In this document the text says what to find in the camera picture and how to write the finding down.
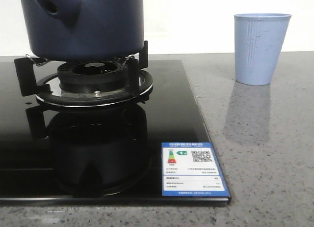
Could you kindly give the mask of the light blue ribbed cup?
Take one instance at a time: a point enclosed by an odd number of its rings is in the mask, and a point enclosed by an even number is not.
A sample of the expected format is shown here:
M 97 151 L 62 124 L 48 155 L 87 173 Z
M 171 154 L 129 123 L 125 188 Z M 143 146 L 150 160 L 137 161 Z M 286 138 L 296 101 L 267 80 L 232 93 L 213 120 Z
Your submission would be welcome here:
M 271 83 L 290 14 L 235 14 L 235 79 L 246 85 Z

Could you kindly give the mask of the black pot support grate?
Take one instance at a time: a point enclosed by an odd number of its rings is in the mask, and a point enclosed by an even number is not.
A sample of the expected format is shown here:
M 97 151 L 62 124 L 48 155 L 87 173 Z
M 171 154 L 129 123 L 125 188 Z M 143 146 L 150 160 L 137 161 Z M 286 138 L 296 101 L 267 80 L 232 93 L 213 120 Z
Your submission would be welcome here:
M 143 49 L 139 51 L 139 58 L 128 55 L 98 61 L 113 62 L 118 66 L 126 66 L 128 70 L 125 86 L 108 92 L 96 90 L 92 93 L 72 93 L 62 90 L 57 73 L 37 81 L 33 67 L 43 66 L 48 62 L 47 59 L 30 56 L 14 60 L 22 96 L 35 95 L 39 103 L 54 107 L 95 108 L 146 101 L 153 89 L 153 78 L 144 70 L 148 66 L 147 41 L 144 41 Z

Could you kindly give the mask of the dark blue cooking pot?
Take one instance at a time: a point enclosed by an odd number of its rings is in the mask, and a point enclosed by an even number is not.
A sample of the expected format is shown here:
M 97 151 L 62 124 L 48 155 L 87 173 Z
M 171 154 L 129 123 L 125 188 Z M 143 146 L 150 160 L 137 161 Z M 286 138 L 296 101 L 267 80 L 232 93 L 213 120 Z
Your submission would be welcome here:
M 95 61 L 144 46 L 143 0 L 21 0 L 31 51 L 59 61 Z

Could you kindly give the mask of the blue energy efficiency label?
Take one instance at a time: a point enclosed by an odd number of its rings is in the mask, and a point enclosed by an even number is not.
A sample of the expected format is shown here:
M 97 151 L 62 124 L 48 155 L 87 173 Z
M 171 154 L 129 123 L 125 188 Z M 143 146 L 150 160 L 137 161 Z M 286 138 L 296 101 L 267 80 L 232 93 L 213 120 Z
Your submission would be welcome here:
M 163 142 L 161 161 L 163 196 L 231 198 L 212 143 Z

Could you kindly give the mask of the black round gas burner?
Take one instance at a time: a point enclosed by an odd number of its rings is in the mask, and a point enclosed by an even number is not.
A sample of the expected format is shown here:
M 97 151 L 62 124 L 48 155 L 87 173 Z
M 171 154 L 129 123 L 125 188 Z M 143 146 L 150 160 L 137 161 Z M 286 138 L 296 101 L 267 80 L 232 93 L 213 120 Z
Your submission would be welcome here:
M 113 62 L 67 62 L 57 69 L 60 88 L 72 93 L 108 92 L 125 86 L 128 70 Z

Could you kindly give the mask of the black glass gas stove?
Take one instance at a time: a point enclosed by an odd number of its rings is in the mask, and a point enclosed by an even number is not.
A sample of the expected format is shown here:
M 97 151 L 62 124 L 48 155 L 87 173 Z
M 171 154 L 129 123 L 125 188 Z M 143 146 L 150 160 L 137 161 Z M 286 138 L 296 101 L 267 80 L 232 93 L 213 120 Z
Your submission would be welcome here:
M 229 204 L 162 195 L 161 144 L 211 141 L 181 61 L 152 60 L 148 72 L 145 103 L 61 110 L 23 97 L 13 60 L 3 60 L 1 205 Z

